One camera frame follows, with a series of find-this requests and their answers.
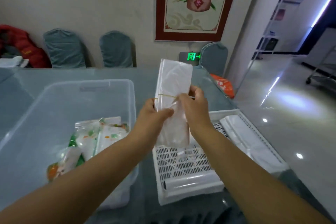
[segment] hand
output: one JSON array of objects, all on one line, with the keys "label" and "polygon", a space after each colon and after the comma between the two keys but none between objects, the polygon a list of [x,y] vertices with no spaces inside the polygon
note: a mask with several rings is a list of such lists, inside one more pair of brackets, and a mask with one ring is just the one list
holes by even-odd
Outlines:
[{"label": "hand", "polygon": [[178,98],[182,103],[190,132],[197,140],[204,129],[212,129],[213,125],[210,121],[208,101],[204,97],[204,92],[196,86],[191,86],[189,95],[195,97],[195,100],[187,94],[180,94]]},{"label": "hand", "polygon": [[174,110],[171,108],[163,109],[158,112],[155,111],[154,99],[150,98],[145,102],[139,112],[134,128],[130,134],[135,138],[140,138],[140,140],[147,140],[152,149],[161,132],[164,121],[173,114]]}]

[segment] orange plastic bag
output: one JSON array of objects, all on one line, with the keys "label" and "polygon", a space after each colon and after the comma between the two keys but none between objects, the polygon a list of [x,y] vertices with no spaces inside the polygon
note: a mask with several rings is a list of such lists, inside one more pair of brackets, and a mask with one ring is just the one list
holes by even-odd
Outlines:
[{"label": "orange plastic bag", "polygon": [[222,88],[222,90],[225,92],[225,94],[227,94],[230,98],[234,98],[235,97],[235,92],[233,90],[233,87],[231,85],[231,82],[229,82],[228,80],[211,74],[211,76],[215,79],[215,81],[218,83],[218,85]]}]

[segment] table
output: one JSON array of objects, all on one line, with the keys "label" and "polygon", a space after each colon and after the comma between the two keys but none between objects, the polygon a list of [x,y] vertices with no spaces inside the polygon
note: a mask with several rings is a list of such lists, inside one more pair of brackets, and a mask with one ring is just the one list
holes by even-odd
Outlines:
[{"label": "table", "polygon": [[[40,92],[52,83],[99,79],[132,80],[138,114],[145,100],[154,97],[157,76],[158,69],[148,68],[0,69],[0,89],[2,89],[0,138],[11,130]],[[237,108],[202,67],[194,67],[191,82],[204,90],[209,102],[209,111]],[[328,215],[293,171],[284,172],[279,179],[320,212]],[[173,204],[160,206],[153,156],[149,153],[139,165],[139,175],[131,188],[128,205],[124,208],[96,213],[88,223],[180,223],[180,221],[213,223],[218,217],[221,218],[220,223],[232,220],[235,223],[245,221],[226,189],[223,192],[186,198]]]}]

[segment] glossy floor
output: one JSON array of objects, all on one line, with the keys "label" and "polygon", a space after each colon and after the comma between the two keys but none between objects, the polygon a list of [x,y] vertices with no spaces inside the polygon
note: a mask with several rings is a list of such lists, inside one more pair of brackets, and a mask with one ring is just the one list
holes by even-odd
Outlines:
[{"label": "glossy floor", "polygon": [[235,97],[248,119],[336,219],[336,94],[291,55],[264,55]]}]

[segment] plastic storage box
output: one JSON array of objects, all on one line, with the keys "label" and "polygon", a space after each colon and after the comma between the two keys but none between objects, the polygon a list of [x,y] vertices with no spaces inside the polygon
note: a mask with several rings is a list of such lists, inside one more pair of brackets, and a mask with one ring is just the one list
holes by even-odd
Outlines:
[{"label": "plastic storage box", "polygon": [[[289,168],[239,109],[209,112],[209,115],[215,129],[271,174],[276,176]],[[227,119],[230,126],[224,123],[225,117],[231,118]],[[220,192],[224,188],[223,182],[211,168],[202,148],[198,145],[181,149],[154,147],[153,161],[160,205],[170,204],[186,197]]]},{"label": "plastic storage box", "polygon": [[[136,120],[133,82],[126,79],[55,83],[34,101],[15,127],[0,141],[0,210],[47,184],[46,168],[60,159],[75,122],[121,116],[132,129]],[[124,180],[132,184],[136,167]],[[121,205],[129,187],[115,195]]]}]

